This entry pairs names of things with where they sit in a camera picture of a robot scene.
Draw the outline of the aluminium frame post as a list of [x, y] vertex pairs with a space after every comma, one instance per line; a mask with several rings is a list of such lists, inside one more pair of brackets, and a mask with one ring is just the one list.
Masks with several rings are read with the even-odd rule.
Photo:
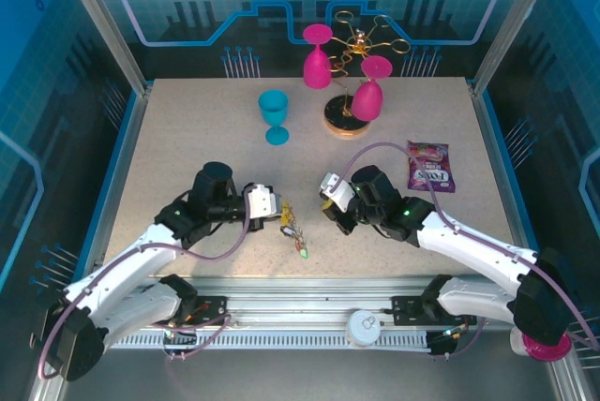
[[515, 0], [509, 9], [472, 81], [472, 91], [476, 97], [483, 95], [487, 89], [536, 2], [537, 0]]
[[148, 85], [104, 0], [80, 0], [99, 31], [116, 64], [137, 96], [144, 97]]

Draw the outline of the pink plastic goblet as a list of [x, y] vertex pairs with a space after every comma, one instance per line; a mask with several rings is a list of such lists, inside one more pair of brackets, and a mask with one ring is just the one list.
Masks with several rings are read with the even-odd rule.
[[361, 70], [367, 81], [356, 90], [351, 113], [360, 121], [371, 122], [380, 116], [383, 108], [383, 90], [379, 80], [388, 78], [393, 67], [385, 57], [374, 55], [361, 63]]
[[304, 40], [313, 46], [303, 66], [303, 80], [307, 87], [315, 90], [326, 88], [332, 80], [331, 63], [322, 45], [333, 37], [331, 28], [322, 23], [314, 23], [305, 28]]

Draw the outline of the aluminium mounting rail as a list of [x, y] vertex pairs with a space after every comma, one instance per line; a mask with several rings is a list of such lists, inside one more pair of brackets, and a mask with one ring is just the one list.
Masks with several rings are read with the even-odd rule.
[[225, 296], [233, 323], [241, 329], [326, 330], [345, 325], [359, 309], [390, 327], [383, 311], [394, 296], [418, 296], [430, 276], [385, 278], [189, 277], [201, 295]]

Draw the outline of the silver drink can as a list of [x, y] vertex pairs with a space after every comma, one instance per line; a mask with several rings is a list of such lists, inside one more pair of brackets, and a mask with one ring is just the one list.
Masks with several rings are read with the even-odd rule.
[[381, 324], [373, 313], [357, 310], [348, 318], [346, 336], [353, 346], [372, 346], [381, 336]]

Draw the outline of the pink plastic cup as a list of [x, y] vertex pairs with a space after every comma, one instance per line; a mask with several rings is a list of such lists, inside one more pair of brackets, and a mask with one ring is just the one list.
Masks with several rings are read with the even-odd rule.
[[551, 363], [563, 359], [572, 348], [570, 337], [564, 334], [555, 346], [543, 345], [531, 339], [519, 328], [510, 331], [511, 350], [518, 356], [530, 357], [539, 362]]

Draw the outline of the purple candy bag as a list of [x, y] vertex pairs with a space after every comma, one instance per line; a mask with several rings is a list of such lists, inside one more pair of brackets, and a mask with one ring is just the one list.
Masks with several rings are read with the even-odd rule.
[[407, 141], [407, 150], [411, 155], [409, 158], [408, 189], [428, 191], [426, 175], [435, 192], [456, 192], [456, 183], [450, 166], [448, 144]]

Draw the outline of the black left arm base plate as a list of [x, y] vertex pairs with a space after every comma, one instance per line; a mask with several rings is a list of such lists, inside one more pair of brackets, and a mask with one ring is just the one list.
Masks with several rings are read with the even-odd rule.
[[198, 326], [218, 319], [228, 312], [225, 296], [199, 296], [194, 301], [185, 319], [185, 325]]

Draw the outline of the aluminium side frame beam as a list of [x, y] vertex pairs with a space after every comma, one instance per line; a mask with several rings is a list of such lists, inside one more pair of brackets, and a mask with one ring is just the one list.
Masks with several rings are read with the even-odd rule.
[[471, 97], [512, 238], [517, 245], [539, 250], [540, 247], [518, 184], [515, 167], [510, 160], [508, 148], [489, 95], [487, 92], [477, 95], [472, 90]]
[[147, 96], [139, 96], [134, 92], [128, 98], [81, 251], [70, 278], [71, 283], [93, 272], [105, 256], [147, 102]]

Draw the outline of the teal plastic goblet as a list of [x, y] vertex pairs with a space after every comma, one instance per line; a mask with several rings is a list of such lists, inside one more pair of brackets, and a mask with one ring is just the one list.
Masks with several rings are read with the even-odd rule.
[[262, 118], [269, 125], [265, 133], [266, 141], [274, 146], [284, 144], [290, 137], [283, 126], [288, 113], [286, 94], [279, 90], [269, 90], [260, 95], [258, 103]]

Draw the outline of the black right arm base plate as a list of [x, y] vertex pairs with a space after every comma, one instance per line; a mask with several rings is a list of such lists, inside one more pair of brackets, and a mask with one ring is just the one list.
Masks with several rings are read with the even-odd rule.
[[395, 326], [422, 326], [429, 318], [418, 296], [395, 296], [391, 298], [391, 312]]

